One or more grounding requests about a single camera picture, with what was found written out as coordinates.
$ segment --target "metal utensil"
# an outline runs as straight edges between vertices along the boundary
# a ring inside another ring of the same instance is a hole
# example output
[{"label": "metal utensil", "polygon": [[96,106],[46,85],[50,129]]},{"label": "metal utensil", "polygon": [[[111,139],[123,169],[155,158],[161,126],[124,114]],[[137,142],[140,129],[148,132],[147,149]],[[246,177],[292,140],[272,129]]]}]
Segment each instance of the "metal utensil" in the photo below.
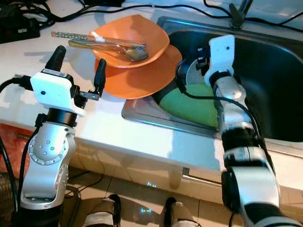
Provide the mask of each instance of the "metal utensil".
[{"label": "metal utensil", "polygon": [[93,35],[82,35],[76,33],[68,33],[68,32],[51,32],[52,37],[59,37],[59,38],[69,38],[73,40],[80,40],[80,41],[100,41],[106,43],[114,43],[123,46],[145,46],[144,42],[137,42],[137,41],[130,41],[124,39],[114,39],[102,36],[93,36]]},{"label": "metal utensil", "polygon": [[69,46],[73,47],[121,53],[131,61],[142,61],[148,58],[148,53],[145,51],[144,46],[132,46],[130,48],[125,48],[119,44],[103,42],[98,42],[96,44],[96,42],[87,42],[80,40],[69,40],[68,44]]}]

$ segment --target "spoon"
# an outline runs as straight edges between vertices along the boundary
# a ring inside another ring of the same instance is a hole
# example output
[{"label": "spoon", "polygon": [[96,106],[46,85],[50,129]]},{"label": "spoon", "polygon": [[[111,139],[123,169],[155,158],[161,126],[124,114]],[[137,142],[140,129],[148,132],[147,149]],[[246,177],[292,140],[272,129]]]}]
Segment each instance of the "spoon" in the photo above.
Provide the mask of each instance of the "spoon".
[{"label": "spoon", "polygon": [[69,46],[73,47],[121,53],[131,61],[142,61],[148,58],[148,53],[145,50],[145,46],[132,46],[130,48],[125,48],[119,44],[80,40],[69,40],[68,44]]}]

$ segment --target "tiled floor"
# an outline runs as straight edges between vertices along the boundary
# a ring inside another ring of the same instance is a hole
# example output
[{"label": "tiled floor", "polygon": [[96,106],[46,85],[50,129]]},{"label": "tiled floor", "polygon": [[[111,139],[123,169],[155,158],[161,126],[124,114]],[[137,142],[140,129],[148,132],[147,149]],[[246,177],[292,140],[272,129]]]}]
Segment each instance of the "tiled floor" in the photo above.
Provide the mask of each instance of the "tiled floor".
[{"label": "tiled floor", "polygon": [[[88,173],[71,181],[74,186],[89,185],[100,178],[100,174]],[[168,197],[173,196],[189,209],[194,220],[203,226],[228,226],[230,212],[223,206],[199,201],[184,195],[167,192],[148,186],[135,184],[114,177],[104,176],[102,181],[81,192],[81,203],[74,221],[74,227],[81,227],[86,215],[99,203],[100,199],[116,193],[121,198],[121,227],[157,227],[163,226],[163,206]],[[74,207],[72,199],[64,202],[64,212]],[[235,218],[234,226],[241,226],[241,220]]]}]

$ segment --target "stainless steel sink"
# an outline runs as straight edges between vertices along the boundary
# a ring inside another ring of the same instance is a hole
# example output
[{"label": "stainless steel sink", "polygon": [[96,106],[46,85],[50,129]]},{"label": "stainless steel sink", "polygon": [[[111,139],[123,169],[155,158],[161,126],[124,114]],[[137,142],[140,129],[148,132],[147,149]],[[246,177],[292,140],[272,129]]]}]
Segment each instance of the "stainless steel sink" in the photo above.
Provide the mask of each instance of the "stainless steel sink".
[{"label": "stainless steel sink", "polygon": [[[303,141],[303,42],[169,17],[161,17],[158,25],[169,34],[170,44],[182,53],[186,61],[184,71],[196,59],[197,46],[208,44],[217,36],[235,35],[234,75],[247,91],[246,104],[263,135],[276,140]],[[153,96],[128,100],[123,117],[217,137],[216,128],[174,117],[158,106],[159,97],[175,87],[173,81]]]}]

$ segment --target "orange bowl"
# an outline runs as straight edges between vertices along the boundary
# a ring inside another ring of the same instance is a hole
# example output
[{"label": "orange bowl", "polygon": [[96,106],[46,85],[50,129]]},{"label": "orange bowl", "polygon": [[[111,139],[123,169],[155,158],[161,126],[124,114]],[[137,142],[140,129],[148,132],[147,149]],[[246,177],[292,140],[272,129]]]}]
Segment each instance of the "orange bowl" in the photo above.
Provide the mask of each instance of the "orange bowl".
[{"label": "orange bowl", "polygon": [[[136,99],[150,96],[167,86],[175,77],[175,69],[182,60],[179,50],[169,45],[166,51],[148,65],[133,69],[106,66],[105,90],[113,96]],[[95,70],[99,60],[95,61]]]},{"label": "orange bowl", "polygon": [[149,57],[142,61],[123,59],[116,52],[92,50],[97,59],[105,59],[107,64],[117,68],[135,68],[156,60],[169,45],[166,32],[152,21],[141,15],[132,15],[105,24],[90,32],[93,36],[103,36],[116,39],[145,42]]}]

